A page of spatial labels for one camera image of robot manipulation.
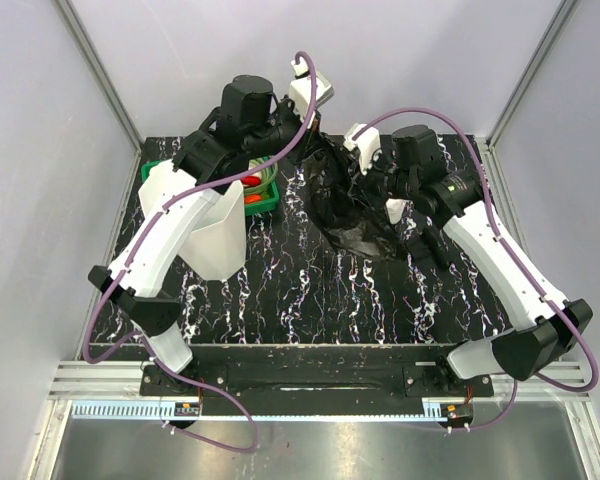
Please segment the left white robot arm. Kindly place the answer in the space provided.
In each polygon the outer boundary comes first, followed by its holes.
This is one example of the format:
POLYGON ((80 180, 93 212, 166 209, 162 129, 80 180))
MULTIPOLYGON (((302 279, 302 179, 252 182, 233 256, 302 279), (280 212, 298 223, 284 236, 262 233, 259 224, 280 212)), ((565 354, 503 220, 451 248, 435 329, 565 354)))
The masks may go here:
POLYGON ((122 310, 139 330, 173 394, 192 391, 197 372, 178 326, 181 305, 162 291, 166 274, 176 258, 204 280, 225 281, 244 266, 249 164, 261 157, 276 163, 292 151, 315 115, 319 92, 312 73, 297 75, 281 101, 269 80, 235 77, 178 152, 151 169, 139 191, 145 220, 132 240, 89 273, 100 302, 122 310))

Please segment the white translucent trash bin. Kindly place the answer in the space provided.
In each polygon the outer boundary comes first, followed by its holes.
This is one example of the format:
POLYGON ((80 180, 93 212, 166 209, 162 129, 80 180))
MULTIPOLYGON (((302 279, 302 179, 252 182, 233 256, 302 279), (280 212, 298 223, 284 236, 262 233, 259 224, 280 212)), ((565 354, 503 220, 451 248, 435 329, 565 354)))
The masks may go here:
MULTIPOLYGON (((166 200, 194 186, 194 179, 175 172, 169 160, 155 161, 142 169, 139 200, 146 218, 166 200)), ((226 281, 246 260, 246 220, 243 186, 233 182, 218 202, 194 226, 178 256, 206 281, 226 281)))

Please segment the black trash bag roll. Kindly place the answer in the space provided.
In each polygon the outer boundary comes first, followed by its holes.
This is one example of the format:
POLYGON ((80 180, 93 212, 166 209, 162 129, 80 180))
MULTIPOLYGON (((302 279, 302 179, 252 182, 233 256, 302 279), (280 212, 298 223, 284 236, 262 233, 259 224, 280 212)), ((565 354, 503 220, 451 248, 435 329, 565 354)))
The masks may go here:
POLYGON ((440 231, 435 227, 424 227, 420 233, 408 240, 407 249, 416 261, 431 259, 444 270, 448 270, 452 264, 440 231))

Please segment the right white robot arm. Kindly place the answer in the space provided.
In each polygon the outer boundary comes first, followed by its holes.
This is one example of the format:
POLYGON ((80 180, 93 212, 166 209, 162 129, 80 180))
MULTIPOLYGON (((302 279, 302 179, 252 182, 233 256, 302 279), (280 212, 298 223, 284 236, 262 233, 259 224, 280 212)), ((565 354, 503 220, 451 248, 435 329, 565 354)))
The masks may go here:
POLYGON ((525 381, 569 352, 593 317, 583 299, 570 301, 533 265, 504 227, 476 176, 452 171, 436 133, 425 125, 404 127, 391 136, 380 164, 380 134, 358 127, 349 134, 359 152, 366 180, 382 195, 410 200, 447 235, 485 278, 502 303, 508 330, 490 338, 467 341, 446 356, 435 375, 437 388, 460 394, 471 379, 504 373, 525 381))

